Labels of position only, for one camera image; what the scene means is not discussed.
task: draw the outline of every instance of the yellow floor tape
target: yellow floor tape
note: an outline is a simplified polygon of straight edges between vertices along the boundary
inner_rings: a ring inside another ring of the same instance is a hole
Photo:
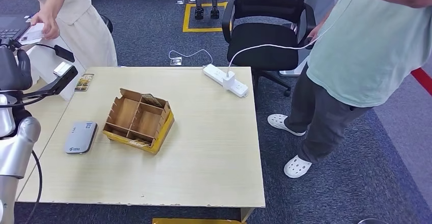
[[[152,224],[241,224],[236,220],[154,218]]]
[[[218,3],[218,7],[227,7],[228,2]],[[183,32],[221,32],[222,28],[189,28],[189,19],[191,17],[191,8],[196,7],[196,4],[186,4],[183,18]],[[211,7],[211,4],[202,4],[203,8]]]

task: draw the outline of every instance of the chair seat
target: chair seat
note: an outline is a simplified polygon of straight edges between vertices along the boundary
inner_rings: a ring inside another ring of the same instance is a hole
[[[232,31],[228,61],[240,50],[261,44],[297,47],[295,32],[288,27],[266,23],[245,23]],[[297,50],[259,47],[238,54],[233,64],[257,70],[293,70],[299,63]]]

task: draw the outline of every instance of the woman's hand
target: woman's hand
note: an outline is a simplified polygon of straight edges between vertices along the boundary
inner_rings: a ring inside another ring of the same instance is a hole
[[[43,23],[42,34],[45,39],[51,40],[59,37],[60,30],[56,18],[50,11],[41,10],[32,17],[31,25]]]

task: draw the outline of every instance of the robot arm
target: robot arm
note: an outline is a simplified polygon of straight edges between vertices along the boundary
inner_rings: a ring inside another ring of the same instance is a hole
[[[0,39],[0,224],[14,223],[18,180],[25,175],[40,124],[25,106],[59,94],[78,74],[74,66],[62,63],[57,79],[42,89],[24,94],[32,86],[30,59],[21,44]],[[18,63],[13,52],[18,49]]]

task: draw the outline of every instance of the light green t-shirt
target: light green t-shirt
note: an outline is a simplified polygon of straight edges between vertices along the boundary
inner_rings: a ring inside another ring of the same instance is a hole
[[[432,7],[339,0],[308,61],[308,77],[356,107],[383,104],[432,50]]]

